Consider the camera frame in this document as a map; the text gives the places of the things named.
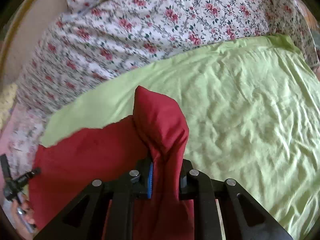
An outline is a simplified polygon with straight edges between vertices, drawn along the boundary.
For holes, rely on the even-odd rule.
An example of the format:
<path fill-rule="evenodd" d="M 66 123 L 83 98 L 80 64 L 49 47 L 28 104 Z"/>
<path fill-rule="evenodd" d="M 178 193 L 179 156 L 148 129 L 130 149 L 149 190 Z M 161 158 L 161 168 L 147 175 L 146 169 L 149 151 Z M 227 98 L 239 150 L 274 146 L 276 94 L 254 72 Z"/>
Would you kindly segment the person's left hand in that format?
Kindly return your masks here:
<path fill-rule="evenodd" d="M 21 204 L 17 200 L 11 202 L 11 216 L 14 220 L 14 227 L 20 237 L 27 240 L 32 240 L 34 233 L 30 233 L 26 224 L 35 225 L 34 211 L 29 205 L 28 197 L 25 194 L 20 196 Z"/>

